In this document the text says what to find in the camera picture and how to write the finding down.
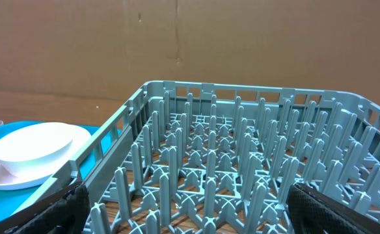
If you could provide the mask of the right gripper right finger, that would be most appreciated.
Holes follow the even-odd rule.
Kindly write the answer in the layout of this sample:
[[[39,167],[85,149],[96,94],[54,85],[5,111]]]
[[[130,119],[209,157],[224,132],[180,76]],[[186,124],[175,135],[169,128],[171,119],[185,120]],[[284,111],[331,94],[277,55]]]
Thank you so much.
[[[380,234],[380,223],[303,183],[290,186],[286,203],[296,234]]]

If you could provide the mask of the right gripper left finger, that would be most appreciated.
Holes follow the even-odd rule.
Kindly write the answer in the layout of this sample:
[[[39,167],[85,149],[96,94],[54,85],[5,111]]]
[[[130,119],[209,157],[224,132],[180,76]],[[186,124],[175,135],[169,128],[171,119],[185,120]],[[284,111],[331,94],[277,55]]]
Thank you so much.
[[[76,182],[0,221],[0,234],[81,233],[89,213],[87,187]]]

